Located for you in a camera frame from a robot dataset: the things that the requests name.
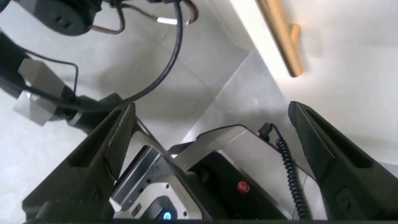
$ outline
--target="coiled cable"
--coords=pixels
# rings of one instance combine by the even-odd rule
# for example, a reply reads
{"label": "coiled cable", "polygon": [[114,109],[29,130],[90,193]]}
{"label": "coiled cable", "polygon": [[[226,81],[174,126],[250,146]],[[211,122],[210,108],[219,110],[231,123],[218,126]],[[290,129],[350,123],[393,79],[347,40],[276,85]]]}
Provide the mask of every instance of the coiled cable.
{"label": "coiled cable", "polygon": [[295,162],[285,139],[283,139],[281,133],[274,124],[266,123],[259,132],[265,136],[268,136],[268,134],[272,131],[272,128],[275,129],[278,135],[276,146],[282,155],[282,160],[287,171],[287,182],[289,183],[289,189],[292,193],[298,216],[300,217],[300,220],[310,220],[312,219],[311,210],[308,207],[307,199],[305,198],[305,194],[300,183]]}

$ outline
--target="gold cabinet handle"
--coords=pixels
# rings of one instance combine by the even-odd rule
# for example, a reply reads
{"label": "gold cabinet handle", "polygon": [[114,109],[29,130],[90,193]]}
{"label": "gold cabinet handle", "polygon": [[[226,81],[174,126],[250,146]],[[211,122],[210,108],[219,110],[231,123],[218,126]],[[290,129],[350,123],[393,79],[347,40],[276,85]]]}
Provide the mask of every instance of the gold cabinet handle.
{"label": "gold cabinet handle", "polygon": [[279,0],[258,0],[258,3],[276,37],[276,41],[278,41],[292,76],[300,76],[303,73],[303,68],[296,51],[300,38],[300,25],[291,24],[287,26]]}

